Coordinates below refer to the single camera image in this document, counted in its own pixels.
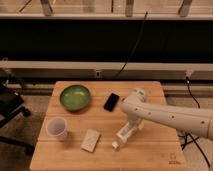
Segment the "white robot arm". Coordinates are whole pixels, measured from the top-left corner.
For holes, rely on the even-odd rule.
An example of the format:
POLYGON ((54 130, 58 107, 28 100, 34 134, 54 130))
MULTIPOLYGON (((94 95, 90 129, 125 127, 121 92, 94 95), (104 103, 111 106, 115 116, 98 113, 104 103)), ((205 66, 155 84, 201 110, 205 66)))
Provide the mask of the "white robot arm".
POLYGON ((145 119, 213 141, 213 109, 155 105, 146 102, 146 92, 135 88, 121 103, 131 118, 145 119))

